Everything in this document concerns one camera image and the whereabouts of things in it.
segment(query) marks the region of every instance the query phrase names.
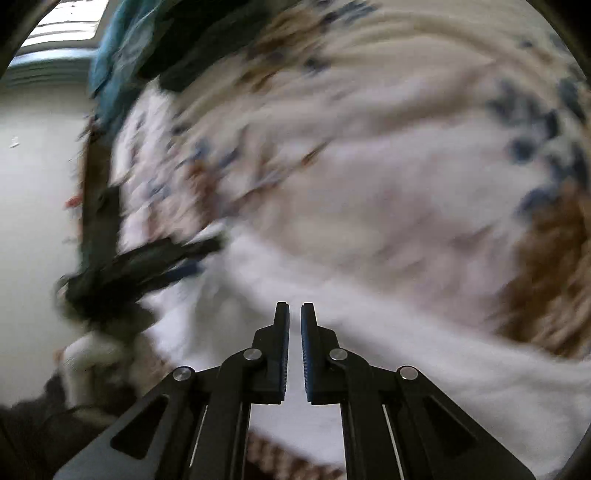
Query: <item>floral blanket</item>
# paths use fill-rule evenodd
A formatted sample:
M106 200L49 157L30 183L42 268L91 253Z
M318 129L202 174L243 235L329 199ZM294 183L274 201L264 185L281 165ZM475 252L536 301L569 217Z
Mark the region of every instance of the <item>floral blanket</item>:
M381 367L417 365L551 475L589 424L591 375L490 333L532 215L565 180L588 187L588 115L581 70L523 0L283 12L183 93L149 84L115 144L122 249L219 222L232 240L203 278L152 299L154 336L173 362L204 368L247 346L276 301L292 315L314 301L344 345ZM298 374L301 361L292 413ZM253 426L339 465L329 411L254 411Z

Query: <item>teal fabric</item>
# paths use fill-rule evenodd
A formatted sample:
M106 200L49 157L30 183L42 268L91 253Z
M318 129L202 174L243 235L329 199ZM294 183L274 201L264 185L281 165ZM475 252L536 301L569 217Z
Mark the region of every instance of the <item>teal fabric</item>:
M152 40L158 9L163 0L123 0L109 24L90 66L90 95L97 100L96 116L111 144L127 113L139 96L135 68Z
M211 64L252 41L271 16L266 0L122 0L89 74L110 145L147 81L182 91Z

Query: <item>gray cloth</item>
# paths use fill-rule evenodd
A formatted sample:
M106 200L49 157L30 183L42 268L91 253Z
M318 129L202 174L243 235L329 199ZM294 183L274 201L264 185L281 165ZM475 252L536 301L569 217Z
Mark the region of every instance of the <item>gray cloth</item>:
M101 390L100 396L108 398L104 410L121 415L133 405L136 396L130 386L110 386L106 379L111 374L106 372L104 376L97 377L96 385ZM54 374L38 398L21 401L10 408L0 406L0 426L4 435L14 448L16 457L33 472L35 480L52 479L65 463L102 431L68 412L65 401L61 379Z

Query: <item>window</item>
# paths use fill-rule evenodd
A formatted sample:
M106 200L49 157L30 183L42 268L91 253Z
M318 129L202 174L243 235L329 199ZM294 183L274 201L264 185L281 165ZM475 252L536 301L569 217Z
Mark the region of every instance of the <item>window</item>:
M93 38L107 3L109 0L61 0L39 22L22 46Z

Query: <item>white wall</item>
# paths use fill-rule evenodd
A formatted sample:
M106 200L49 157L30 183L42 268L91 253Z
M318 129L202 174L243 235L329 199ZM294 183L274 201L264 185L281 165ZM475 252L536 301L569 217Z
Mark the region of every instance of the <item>white wall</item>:
M76 192L77 136L91 109L85 87L0 91L0 402L37 395L52 355L76 332L53 307L54 282L78 265L64 243L76 225L63 208ZM20 143L9 148L13 137Z

